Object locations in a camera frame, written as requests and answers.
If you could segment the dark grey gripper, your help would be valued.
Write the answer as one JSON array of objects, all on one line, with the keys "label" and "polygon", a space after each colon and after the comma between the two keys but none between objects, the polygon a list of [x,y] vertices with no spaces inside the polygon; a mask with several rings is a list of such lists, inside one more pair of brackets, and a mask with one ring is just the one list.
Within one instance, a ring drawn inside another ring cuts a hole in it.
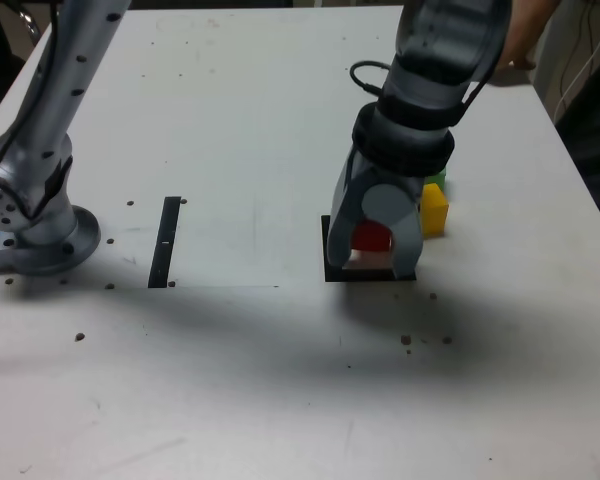
[{"label": "dark grey gripper", "polygon": [[351,148],[333,195],[326,244],[329,264],[342,268],[348,262],[355,228],[365,215],[391,233],[394,276],[412,276],[423,249],[418,208],[424,182],[379,167]]}]

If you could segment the person's hand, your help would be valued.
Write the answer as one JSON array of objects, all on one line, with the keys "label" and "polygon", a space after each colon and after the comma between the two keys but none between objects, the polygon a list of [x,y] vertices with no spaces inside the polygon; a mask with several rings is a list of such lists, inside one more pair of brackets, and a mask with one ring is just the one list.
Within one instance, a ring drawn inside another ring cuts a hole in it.
[{"label": "person's hand", "polygon": [[523,44],[506,44],[500,59],[495,67],[496,72],[507,69],[519,71],[532,71],[536,68],[536,63],[529,57],[533,51],[533,46]]}]

